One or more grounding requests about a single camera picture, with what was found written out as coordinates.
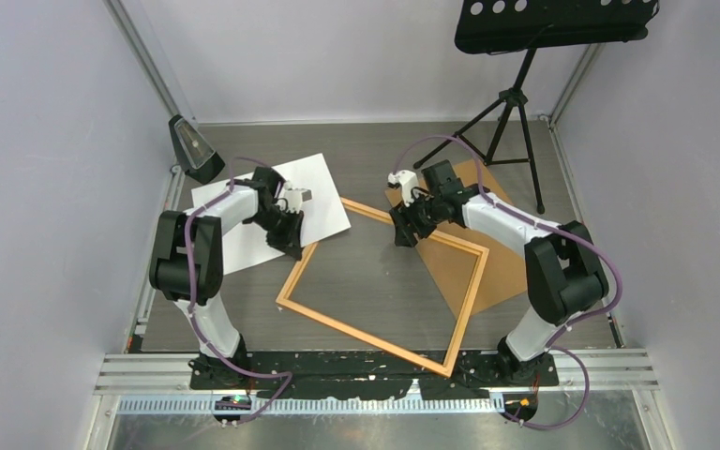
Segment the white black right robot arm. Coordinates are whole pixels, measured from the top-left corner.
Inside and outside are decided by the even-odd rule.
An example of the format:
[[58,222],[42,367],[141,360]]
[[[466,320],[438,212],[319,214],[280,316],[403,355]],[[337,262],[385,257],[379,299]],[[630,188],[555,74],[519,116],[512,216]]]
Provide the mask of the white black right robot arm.
[[482,183],[465,185],[446,160],[420,174],[390,172],[387,185],[401,196],[389,211],[396,246],[413,248],[439,225],[451,223],[486,235],[522,260],[530,306],[499,341],[493,360],[507,383],[522,384],[530,378],[560,328],[609,293],[589,231],[578,221],[543,221],[503,201]]

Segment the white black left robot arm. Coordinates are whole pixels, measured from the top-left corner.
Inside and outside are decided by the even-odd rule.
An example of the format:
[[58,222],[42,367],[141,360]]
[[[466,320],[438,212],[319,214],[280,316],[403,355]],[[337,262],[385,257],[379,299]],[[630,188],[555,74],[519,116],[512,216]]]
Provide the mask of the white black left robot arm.
[[300,260],[303,206],[311,197],[276,170],[258,167],[250,178],[231,179],[201,206],[159,216],[149,283],[182,311],[198,339],[193,369],[214,372],[229,388],[252,376],[246,343],[220,297],[222,239],[239,225],[257,225],[267,246]]

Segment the orange wooden picture frame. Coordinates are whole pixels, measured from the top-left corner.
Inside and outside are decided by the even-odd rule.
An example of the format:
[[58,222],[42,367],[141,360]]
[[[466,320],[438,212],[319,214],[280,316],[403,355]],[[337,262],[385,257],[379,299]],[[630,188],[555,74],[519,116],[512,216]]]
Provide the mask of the orange wooden picture frame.
[[368,346],[449,377],[458,359],[488,250],[454,236],[429,237],[477,256],[457,316],[414,247],[394,244],[385,211],[343,199],[353,228],[307,245],[276,303]]

